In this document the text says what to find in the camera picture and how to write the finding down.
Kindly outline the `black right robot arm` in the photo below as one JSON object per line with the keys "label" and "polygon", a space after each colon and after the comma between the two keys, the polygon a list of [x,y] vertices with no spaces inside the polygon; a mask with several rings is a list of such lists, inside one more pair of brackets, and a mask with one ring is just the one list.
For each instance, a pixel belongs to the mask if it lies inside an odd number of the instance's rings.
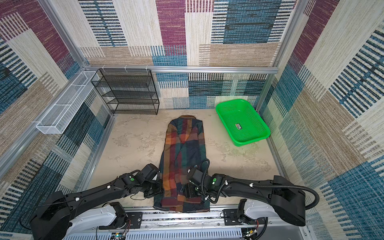
{"label": "black right robot arm", "polygon": [[283,221],[299,227],[306,225],[305,188],[295,186],[281,176],[274,176],[273,180],[252,181],[223,174],[204,177],[201,171],[193,169],[187,174],[187,180],[198,187],[203,198],[212,202],[220,197],[256,200],[272,206]]}

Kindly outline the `plaid long sleeve shirt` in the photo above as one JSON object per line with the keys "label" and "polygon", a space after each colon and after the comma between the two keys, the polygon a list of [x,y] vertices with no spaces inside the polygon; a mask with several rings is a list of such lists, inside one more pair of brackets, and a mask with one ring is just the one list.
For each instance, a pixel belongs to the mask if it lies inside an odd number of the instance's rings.
{"label": "plaid long sleeve shirt", "polygon": [[197,166],[205,168],[202,162],[207,158],[203,121],[194,116],[180,116],[173,119],[167,128],[164,150],[160,161],[160,179],[163,193],[154,197],[154,208],[161,211],[182,213],[207,212],[209,202],[201,196],[186,196],[195,186],[187,184],[188,170]]}

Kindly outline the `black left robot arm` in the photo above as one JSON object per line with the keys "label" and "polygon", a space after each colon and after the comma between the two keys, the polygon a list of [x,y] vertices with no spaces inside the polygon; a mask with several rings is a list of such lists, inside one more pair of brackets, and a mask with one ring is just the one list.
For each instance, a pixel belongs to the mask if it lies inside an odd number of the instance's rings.
{"label": "black left robot arm", "polygon": [[35,240],[61,240],[70,221],[78,215],[113,200],[144,193],[152,197],[161,192],[160,181],[145,180],[136,174],[124,174],[104,185],[78,193],[51,194],[30,217],[29,224]]}

